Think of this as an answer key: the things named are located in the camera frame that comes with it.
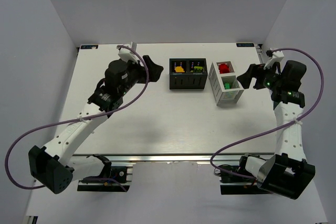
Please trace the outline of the red round lego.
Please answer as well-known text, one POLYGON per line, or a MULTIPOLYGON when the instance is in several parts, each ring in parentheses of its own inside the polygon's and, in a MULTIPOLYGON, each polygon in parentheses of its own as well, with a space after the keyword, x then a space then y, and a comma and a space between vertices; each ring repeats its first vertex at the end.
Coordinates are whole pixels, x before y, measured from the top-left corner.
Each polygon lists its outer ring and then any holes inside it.
POLYGON ((220 74, 230 73, 230 68, 226 63, 221 63, 220 65, 218 65, 218 69, 220 74))

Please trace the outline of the orange rounded lego brick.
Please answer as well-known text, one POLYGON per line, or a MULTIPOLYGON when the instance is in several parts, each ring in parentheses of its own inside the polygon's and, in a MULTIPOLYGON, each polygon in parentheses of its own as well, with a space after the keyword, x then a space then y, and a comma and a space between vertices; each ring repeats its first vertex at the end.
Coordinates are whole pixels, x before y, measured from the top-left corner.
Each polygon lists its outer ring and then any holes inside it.
POLYGON ((185 70, 184 70, 183 67, 177 66, 177 67, 174 68, 174 72, 175 73, 185 73, 185 70))

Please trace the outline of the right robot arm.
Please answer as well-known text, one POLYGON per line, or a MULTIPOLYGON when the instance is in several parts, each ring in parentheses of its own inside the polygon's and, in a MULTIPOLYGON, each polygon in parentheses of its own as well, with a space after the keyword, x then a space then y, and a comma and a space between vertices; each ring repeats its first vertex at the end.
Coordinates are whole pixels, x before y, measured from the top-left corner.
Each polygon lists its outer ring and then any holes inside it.
POLYGON ((315 166, 308 164, 302 147, 302 126, 298 117, 305 107, 305 96, 299 92, 306 65, 297 61, 286 62, 280 73, 280 64, 266 68, 265 64, 251 64, 237 80, 244 89, 253 78, 254 89, 271 91, 277 122, 276 149, 266 160, 246 154, 239 161, 240 169, 252 174, 259 189, 290 199, 297 199, 315 176, 315 166))

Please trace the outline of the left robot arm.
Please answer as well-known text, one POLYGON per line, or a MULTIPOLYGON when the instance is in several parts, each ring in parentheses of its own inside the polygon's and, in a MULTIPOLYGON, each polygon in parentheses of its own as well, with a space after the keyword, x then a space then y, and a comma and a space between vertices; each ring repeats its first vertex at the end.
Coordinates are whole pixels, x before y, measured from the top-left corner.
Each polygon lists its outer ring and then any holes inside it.
POLYGON ((112 181, 111 161, 103 155, 75 157, 78 147, 94 130, 121 107, 123 97, 135 85, 157 82, 163 67, 148 55, 140 61, 114 60, 109 63, 94 93, 77 118, 43 147, 28 152, 30 172, 54 194, 63 192, 72 181, 112 181))

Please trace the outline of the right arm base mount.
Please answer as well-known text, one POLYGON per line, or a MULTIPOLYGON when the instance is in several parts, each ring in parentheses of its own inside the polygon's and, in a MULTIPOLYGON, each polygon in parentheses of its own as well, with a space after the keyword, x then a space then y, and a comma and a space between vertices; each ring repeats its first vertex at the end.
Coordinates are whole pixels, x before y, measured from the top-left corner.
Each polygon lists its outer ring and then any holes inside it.
POLYGON ((230 172, 252 176, 245 170, 247 155, 240 158, 238 165, 222 164, 218 165, 220 169, 214 168, 214 175, 219 177, 221 195, 264 195, 271 194, 268 191, 259 189, 255 179, 239 177, 233 174, 223 172, 222 169, 230 172))

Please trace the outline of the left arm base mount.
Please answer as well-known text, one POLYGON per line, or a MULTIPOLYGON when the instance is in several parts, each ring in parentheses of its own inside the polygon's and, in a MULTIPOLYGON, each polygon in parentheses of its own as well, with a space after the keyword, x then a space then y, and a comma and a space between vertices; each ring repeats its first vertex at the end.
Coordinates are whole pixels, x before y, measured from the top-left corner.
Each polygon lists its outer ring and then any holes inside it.
POLYGON ((103 164, 103 168, 97 176, 80 179, 77 191, 126 193, 129 190, 133 172, 131 166, 115 165, 102 155, 91 155, 87 158, 99 160, 103 164))

